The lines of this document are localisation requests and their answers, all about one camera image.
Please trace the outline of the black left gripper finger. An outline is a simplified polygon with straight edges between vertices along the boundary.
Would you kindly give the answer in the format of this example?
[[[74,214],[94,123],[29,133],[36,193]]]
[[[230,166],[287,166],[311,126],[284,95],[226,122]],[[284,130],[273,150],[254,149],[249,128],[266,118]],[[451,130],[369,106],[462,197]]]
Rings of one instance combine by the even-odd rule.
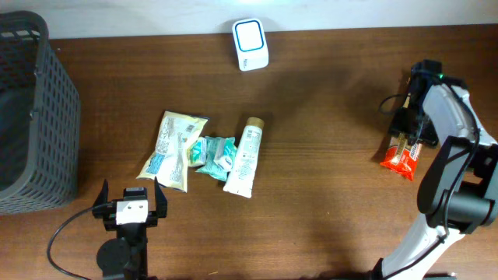
[[[98,194],[93,205],[99,206],[99,205],[104,205],[106,203],[108,203],[108,182],[107,180],[104,180],[100,193]]]
[[[155,202],[156,202],[156,215],[158,218],[166,218],[168,201],[161,189],[161,185],[157,177],[154,178],[154,191],[155,191]]]

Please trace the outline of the orange spaghetti packet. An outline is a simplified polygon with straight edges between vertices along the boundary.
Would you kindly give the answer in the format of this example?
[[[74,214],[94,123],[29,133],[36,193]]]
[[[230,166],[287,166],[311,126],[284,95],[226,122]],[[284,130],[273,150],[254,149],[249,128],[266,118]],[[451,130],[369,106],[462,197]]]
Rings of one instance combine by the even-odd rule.
[[[381,165],[413,181],[422,145],[411,145],[409,144],[408,136],[404,132],[392,131],[393,127],[396,127],[397,121],[402,119],[404,109],[408,107],[410,82],[410,78],[401,82],[398,93],[382,100],[378,111],[383,115],[393,116],[388,129],[389,144]],[[402,100],[394,102],[391,110],[384,110],[384,103],[393,98],[401,98]]]

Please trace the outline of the cream snack bag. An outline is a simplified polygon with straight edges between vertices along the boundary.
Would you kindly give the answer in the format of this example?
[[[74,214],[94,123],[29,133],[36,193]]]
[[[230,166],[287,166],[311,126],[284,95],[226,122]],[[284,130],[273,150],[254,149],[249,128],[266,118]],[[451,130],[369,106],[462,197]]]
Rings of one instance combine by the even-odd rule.
[[[136,177],[157,179],[162,187],[188,192],[187,150],[198,140],[207,117],[196,117],[166,110],[160,123],[155,148]]]

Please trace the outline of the small teal white packet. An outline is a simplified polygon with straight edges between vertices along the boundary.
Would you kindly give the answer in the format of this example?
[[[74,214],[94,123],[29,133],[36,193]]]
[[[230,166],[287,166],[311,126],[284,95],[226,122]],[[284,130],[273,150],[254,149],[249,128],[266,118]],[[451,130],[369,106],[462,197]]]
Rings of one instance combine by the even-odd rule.
[[[207,161],[207,140],[199,137],[196,142],[187,150],[188,166],[204,166]]]

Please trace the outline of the teal tissue packet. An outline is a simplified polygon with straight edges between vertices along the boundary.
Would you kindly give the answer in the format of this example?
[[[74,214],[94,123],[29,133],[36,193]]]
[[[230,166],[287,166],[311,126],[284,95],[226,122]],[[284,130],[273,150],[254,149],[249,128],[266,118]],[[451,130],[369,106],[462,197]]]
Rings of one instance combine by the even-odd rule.
[[[208,174],[217,180],[226,181],[228,173],[233,169],[237,153],[235,138],[206,136],[205,140],[207,141],[206,163],[196,172]]]

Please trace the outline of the small white teal box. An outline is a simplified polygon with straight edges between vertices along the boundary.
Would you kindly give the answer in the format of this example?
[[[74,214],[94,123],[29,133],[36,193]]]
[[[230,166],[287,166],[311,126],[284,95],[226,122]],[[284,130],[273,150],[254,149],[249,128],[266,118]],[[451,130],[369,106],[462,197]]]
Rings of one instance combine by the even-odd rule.
[[[237,153],[234,145],[235,138],[222,138],[216,146],[213,162],[222,170],[230,172],[233,169],[233,162]]]

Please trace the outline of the white tube with brown cap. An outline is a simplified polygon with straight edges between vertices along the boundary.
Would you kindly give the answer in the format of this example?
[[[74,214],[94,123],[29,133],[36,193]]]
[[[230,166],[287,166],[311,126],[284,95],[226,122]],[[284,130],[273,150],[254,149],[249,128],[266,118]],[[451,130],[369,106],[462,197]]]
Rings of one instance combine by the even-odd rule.
[[[223,187],[225,192],[251,198],[264,125],[265,122],[260,118],[247,119],[237,147],[233,169]]]

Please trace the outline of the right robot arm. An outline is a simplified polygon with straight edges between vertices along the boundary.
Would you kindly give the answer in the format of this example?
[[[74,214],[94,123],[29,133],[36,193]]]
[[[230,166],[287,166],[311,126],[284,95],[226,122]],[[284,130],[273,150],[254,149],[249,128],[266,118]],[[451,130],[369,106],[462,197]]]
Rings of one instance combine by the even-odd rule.
[[[425,59],[410,69],[399,108],[391,110],[389,153],[415,162],[421,145],[439,151],[417,194],[419,214],[400,245],[369,279],[427,279],[449,247],[497,217],[497,142],[485,130],[463,79]]]

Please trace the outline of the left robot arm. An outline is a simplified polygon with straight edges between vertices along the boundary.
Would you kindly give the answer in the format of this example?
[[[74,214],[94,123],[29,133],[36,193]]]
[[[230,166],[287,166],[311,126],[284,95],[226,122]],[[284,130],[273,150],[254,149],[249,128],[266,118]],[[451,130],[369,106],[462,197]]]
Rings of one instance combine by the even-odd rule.
[[[104,181],[93,204],[92,214],[103,221],[116,237],[100,246],[96,262],[104,279],[151,279],[148,272],[147,229],[156,227],[167,217],[167,198],[158,180],[154,180],[156,208],[149,210],[147,189],[131,187],[123,198],[108,199],[108,182]]]

